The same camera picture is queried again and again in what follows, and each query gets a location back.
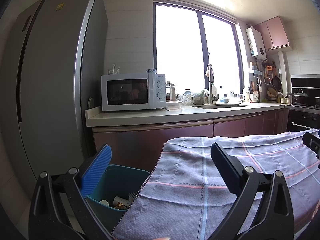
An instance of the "water heater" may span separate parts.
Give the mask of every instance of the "water heater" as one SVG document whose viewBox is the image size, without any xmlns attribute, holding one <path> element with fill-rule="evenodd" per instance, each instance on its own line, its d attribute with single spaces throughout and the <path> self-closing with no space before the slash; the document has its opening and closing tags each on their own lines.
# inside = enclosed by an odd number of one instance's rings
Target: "water heater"
<svg viewBox="0 0 320 240">
<path fill-rule="evenodd" d="M 255 30 L 253 27 L 250 27 L 247 29 L 247 35 L 252 56 L 256 57 L 257 59 L 267 59 L 261 33 Z"/>
</svg>

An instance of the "microwave window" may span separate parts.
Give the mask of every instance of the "microwave window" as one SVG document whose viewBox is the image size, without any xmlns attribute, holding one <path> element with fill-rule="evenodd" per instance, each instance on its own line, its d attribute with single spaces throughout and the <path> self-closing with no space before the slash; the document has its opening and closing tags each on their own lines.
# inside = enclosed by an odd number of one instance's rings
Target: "microwave window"
<svg viewBox="0 0 320 240">
<path fill-rule="evenodd" d="M 108 105 L 147 104 L 148 80 L 108 80 L 107 97 Z"/>
</svg>

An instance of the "window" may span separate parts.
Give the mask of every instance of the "window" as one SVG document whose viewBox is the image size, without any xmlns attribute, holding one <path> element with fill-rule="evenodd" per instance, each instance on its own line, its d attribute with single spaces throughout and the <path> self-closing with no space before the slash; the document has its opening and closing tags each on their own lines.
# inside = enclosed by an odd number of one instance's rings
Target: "window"
<svg viewBox="0 0 320 240">
<path fill-rule="evenodd" d="M 242 93 L 243 70 L 233 23 L 201 11 L 157 3 L 154 21 L 155 67 L 167 81 L 177 84 L 178 94 L 186 89 L 209 89 L 204 75 L 209 63 L 220 95 Z"/>
</svg>

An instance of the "white countertop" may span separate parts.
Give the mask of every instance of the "white countertop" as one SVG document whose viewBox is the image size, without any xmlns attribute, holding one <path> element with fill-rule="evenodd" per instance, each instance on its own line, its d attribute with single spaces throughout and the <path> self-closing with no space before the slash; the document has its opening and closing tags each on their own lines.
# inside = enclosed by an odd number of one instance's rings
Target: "white countertop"
<svg viewBox="0 0 320 240">
<path fill-rule="evenodd" d="M 101 127 L 140 124 L 160 124 L 200 120 L 203 121 L 284 108 L 284 104 L 279 103 L 232 102 L 232 104 L 246 106 L 226 107 L 218 109 L 203 109 L 194 106 L 182 106 L 181 109 L 169 111 L 165 109 L 154 109 L 114 112 L 102 112 L 102 108 L 100 106 L 85 111 L 86 124 L 89 127 Z"/>
</svg>

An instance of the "pink cabinet door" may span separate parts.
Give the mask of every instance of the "pink cabinet door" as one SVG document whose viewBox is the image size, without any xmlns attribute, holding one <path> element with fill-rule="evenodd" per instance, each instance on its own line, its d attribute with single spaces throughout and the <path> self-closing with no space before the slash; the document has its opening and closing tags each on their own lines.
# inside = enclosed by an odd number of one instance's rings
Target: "pink cabinet door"
<svg viewBox="0 0 320 240">
<path fill-rule="evenodd" d="M 276 112 L 267 113 L 263 117 L 262 134 L 273 135 L 275 129 Z"/>
<path fill-rule="evenodd" d="M 288 46 L 289 41 L 285 33 L 280 17 L 275 17 L 266 21 L 274 48 Z"/>
<path fill-rule="evenodd" d="M 283 133 L 286 131 L 287 120 L 284 121 L 284 110 L 276 112 L 274 134 Z"/>
<path fill-rule="evenodd" d="M 266 22 L 255 25 L 253 28 L 261 33 L 264 49 L 272 49 L 273 44 Z"/>
<path fill-rule="evenodd" d="M 263 114 L 245 119 L 244 136 L 262 135 Z"/>
<path fill-rule="evenodd" d="M 94 132 L 93 135 L 97 149 L 103 144 L 111 147 L 110 164 L 151 172 L 166 141 L 178 137 L 212 137 L 213 123 L 172 129 Z"/>
<path fill-rule="evenodd" d="M 244 126 L 245 118 L 240 120 L 215 123 L 213 135 L 229 138 L 242 137 L 244 135 Z"/>
</svg>

